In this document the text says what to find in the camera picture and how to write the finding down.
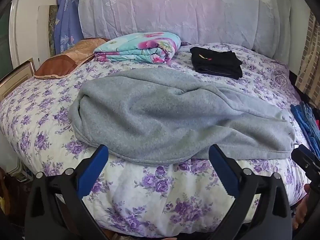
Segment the person's right hand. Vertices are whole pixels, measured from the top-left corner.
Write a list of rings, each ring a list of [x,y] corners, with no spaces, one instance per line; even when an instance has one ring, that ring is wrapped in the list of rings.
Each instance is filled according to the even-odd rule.
[[[308,202],[308,198],[309,198],[310,184],[305,184],[304,190],[306,192],[306,195],[304,196],[304,198],[301,200],[301,202],[297,206],[296,214],[292,219],[293,230],[296,230],[299,227],[299,225],[304,222],[304,219],[306,217],[306,213],[308,210],[307,202]]]

